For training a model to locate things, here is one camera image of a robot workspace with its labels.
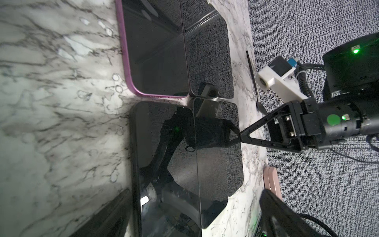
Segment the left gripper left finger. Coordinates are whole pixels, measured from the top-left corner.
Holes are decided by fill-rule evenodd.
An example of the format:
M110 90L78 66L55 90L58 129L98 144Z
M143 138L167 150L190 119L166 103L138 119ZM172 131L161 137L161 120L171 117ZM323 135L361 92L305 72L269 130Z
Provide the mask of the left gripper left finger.
M126 189L71 236L123 237L132 213L131 207L132 193L129 189Z

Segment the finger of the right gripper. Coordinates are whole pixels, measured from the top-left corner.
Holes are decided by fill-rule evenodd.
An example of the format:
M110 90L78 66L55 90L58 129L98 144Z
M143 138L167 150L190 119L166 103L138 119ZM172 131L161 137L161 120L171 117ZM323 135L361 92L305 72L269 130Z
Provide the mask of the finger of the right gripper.
M256 138L240 138L241 143L256 145L265 148L277 149L287 152L301 153L302 148L298 145L284 144L279 142L272 142L267 140L261 140Z
M254 140L259 140L258 138L251 137L250 134L265 125L267 126L271 142L290 142L290 139L295 137L295 135L291 137L291 132L295 133L293 126L290 125L292 106L292 102L285 103L247 127L245 130L241 131L239 134L241 142L253 142Z

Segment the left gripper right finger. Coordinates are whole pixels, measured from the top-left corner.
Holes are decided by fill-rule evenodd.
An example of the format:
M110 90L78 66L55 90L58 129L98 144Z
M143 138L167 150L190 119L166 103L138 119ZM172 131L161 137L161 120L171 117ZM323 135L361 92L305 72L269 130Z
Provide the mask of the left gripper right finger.
M309 226L303 219L318 224L325 231L329 227L310 215L295 213L281 199L268 189L260 197L262 211L261 237L321 237L322 235Z

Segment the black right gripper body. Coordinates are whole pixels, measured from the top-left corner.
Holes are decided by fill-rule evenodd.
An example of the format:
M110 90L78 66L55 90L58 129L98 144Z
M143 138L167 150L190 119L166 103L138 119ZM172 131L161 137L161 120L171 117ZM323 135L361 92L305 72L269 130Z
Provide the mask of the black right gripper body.
M379 95L377 93L348 93L326 102L314 99L292 101L290 142L302 152L309 148L325 150L350 137L365 136L371 149L378 151L374 141L379 139Z

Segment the black phone purple stand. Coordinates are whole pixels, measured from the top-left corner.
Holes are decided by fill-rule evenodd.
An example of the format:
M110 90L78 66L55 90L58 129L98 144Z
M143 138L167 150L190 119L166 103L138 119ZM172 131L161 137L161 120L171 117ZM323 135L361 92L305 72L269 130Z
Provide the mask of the black phone purple stand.
M229 34L225 19L207 1L182 1L190 89L202 95L206 84L213 96L234 97Z

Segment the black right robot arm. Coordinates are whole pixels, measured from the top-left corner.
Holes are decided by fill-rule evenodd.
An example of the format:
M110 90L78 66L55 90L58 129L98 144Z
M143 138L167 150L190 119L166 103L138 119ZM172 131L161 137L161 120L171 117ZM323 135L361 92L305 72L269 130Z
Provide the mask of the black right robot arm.
M379 35L349 41L322 59L318 65L278 56L258 72L255 82L283 105L241 131L242 143L301 153L379 136Z

